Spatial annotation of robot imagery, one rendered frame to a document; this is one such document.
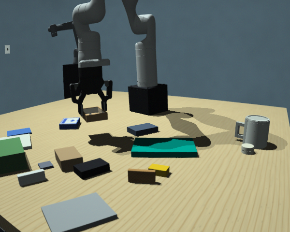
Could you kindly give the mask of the green rectangular block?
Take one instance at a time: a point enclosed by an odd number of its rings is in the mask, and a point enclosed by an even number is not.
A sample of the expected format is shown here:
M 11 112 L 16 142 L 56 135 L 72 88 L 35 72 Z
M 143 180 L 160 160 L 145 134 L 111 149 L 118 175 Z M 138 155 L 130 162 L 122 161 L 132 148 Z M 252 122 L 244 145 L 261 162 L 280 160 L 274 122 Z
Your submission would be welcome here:
M 28 169 L 20 137 L 0 140 L 0 174 Z

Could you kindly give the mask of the yellow rectangular block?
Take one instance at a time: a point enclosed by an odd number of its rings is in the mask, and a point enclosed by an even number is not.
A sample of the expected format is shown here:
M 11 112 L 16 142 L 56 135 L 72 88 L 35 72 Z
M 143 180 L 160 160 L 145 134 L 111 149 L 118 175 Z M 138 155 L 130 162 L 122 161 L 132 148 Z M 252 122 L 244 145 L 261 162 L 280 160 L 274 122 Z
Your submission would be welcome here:
M 156 170 L 156 176 L 166 177 L 169 173 L 169 166 L 151 164 L 148 170 Z

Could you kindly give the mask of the teal flat rectangular block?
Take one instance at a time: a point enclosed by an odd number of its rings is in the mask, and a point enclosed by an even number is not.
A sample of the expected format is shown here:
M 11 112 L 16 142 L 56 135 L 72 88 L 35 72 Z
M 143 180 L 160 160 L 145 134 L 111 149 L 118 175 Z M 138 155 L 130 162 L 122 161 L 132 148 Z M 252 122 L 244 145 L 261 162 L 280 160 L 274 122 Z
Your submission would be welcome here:
M 145 158 L 196 158 L 193 138 L 138 138 L 131 150 L 131 157 Z

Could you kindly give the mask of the tan cube-shaped block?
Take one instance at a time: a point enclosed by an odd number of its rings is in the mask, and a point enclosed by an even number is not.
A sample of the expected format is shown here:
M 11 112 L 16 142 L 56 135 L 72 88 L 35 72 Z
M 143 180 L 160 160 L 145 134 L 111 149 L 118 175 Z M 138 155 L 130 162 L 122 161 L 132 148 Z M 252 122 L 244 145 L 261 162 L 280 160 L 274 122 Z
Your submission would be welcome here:
M 62 172 L 74 170 L 73 165 L 83 163 L 83 157 L 74 146 L 54 149 L 55 157 Z

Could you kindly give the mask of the blue flat rectangle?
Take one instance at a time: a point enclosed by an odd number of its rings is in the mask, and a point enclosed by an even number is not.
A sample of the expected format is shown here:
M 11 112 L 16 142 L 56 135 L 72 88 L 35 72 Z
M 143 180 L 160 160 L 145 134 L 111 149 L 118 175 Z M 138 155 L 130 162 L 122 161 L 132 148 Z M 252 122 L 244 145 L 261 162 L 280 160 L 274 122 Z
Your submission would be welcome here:
M 21 134 L 32 134 L 32 133 L 31 133 L 30 128 L 7 131 L 7 137 L 21 135 Z

